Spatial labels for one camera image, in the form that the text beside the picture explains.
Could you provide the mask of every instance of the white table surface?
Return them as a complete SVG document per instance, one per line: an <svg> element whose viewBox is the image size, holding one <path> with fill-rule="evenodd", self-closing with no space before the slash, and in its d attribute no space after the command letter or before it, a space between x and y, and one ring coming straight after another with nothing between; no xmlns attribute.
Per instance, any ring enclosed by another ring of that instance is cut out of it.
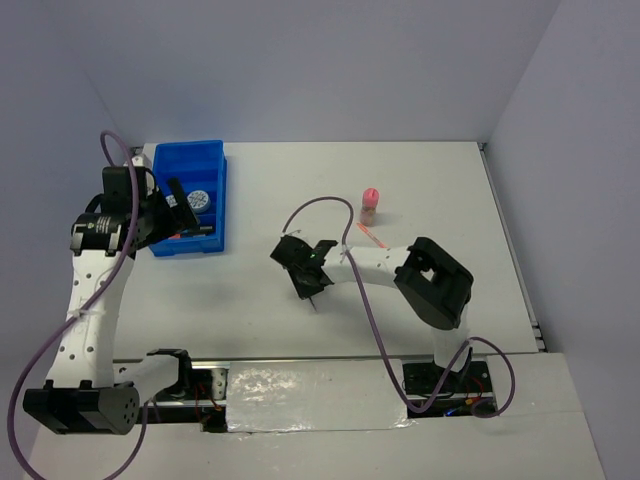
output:
<svg viewBox="0 0 640 480"><path fill-rule="evenodd" d="M153 158L155 145L145 145ZM475 143L237 143L228 159L226 251L155 258L139 253L122 302L115 358L158 347L196 359L377 355L357 288L329 287L317 312L300 301L269 258L282 225L301 203L339 195L359 207L380 191L372 231L390 246L428 236L474 275L473 335L507 352L536 342L481 156ZM315 243L337 239L347 219L338 203L316 204L292 225ZM354 245L375 246L354 227ZM393 355L431 354L430 328L393 289L368 288ZM488 352L482 345L477 352Z"/></svg>
<svg viewBox="0 0 640 480"><path fill-rule="evenodd" d="M511 356L519 388L500 417L421 419L407 428L289 434L205 434L195 425L152 425L121 478L326 480L367 478L604 480L564 357ZM498 403L508 382L489 369ZM46 478L104 478L129 455L127 437L59 437L40 428L31 462Z"/></svg>

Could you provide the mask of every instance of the black bracket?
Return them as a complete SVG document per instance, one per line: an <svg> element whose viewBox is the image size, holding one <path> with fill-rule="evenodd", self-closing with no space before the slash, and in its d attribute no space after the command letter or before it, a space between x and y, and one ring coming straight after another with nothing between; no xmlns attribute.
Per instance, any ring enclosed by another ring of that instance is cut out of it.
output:
<svg viewBox="0 0 640 480"><path fill-rule="evenodd" d="M167 204L165 193L156 185L147 192L145 167L135 167L138 185L138 222L136 236L130 249L135 255L148 245L199 224L191 210L187 196L177 178L167 182L176 205ZM105 167L102 171L104 193L96 195L87 205L72 227L71 250L79 255L83 250L104 250L114 255L122 250L131 219L133 193L131 176L127 167Z"/></svg>
<svg viewBox="0 0 640 480"><path fill-rule="evenodd" d="M147 353L147 357L154 355L169 355L178 359L178 381L163 391L174 398L182 398L185 392L191 391L194 385L193 366L191 357L186 350L175 348L159 348Z"/></svg>
<svg viewBox="0 0 640 480"><path fill-rule="evenodd" d="M140 397L130 385L113 388L30 388L24 411L58 435L126 435L136 424Z"/></svg>
<svg viewBox="0 0 640 480"><path fill-rule="evenodd" d="M282 265L293 282L301 299L320 293L327 285L332 285L322 271L324 258L333 247L335 240L320 240L315 248L304 240L292 235L284 235L271 253L271 258Z"/></svg>
<svg viewBox="0 0 640 480"><path fill-rule="evenodd" d="M430 238L418 237L409 252L394 283L422 321L439 330L458 328L473 275Z"/></svg>

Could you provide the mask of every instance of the white cable tie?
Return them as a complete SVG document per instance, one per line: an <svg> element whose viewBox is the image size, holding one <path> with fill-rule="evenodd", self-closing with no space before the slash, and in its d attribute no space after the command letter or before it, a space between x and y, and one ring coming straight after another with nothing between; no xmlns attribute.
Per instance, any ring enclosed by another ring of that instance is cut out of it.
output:
<svg viewBox="0 0 640 480"><path fill-rule="evenodd" d="M280 235L280 238L286 237L287 235L294 235L296 233L301 233L301 232L302 232L301 229L294 230L293 232L282 232L282 235Z"/></svg>
<svg viewBox="0 0 640 480"><path fill-rule="evenodd" d="M83 315L85 315L85 316L86 315L98 315L100 313L102 313L102 312L99 312L99 311L93 310L93 309L83 310L81 308L76 308L75 310L67 311L67 315L70 315L72 317L77 317L77 318L80 318Z"/></svg>
<svg viewBox="0 0 640 480"><path fill-rule="evenodd" d="M347 258L347 252L353 248L347 245L346 243L343 243L341 246L342 246L342 258L340 259L340 263L344 262L344 259Z"/></svg>

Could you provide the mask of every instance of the clear tape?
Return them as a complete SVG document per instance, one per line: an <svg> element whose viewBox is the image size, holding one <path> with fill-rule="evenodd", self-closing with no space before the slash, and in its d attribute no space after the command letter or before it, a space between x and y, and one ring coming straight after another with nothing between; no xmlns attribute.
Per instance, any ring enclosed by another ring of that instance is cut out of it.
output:
<svg viewBox="0 0 640 480"><path fill-rule="evenodd" d="M393 361L402 381L402 364ZM232 363L232 432L383 430L409 426L379 360Z"/></svg>

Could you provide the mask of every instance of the gray wall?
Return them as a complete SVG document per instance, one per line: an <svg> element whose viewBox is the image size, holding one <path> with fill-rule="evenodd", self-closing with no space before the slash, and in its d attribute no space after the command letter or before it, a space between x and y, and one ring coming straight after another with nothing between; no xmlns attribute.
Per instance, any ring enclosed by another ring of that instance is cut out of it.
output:
<svg viewBox="0 0 640 480"><path fill-rule="evenodd" d="M71 286L69 229L101 186L98 134L112 124L40 2L2 2L0 58L4 419L19 369L64 321ZM28 385L41 385L50 365L43 361ZM29 452L37 424L20 413L18 425ZM2 478L21 478L4 433L0 463Z"/></svg>
<svg viewBox="0 0 640 480"><path fill-rule="evenodd" d="M563 0L488 161L609 480L640 449L640 2Z"/></svg>
<svg viewBox="0 0 640 480"><path fill-rule="evenodd" d="M135 142L488 139L559 0L44 0Z"/></svg>

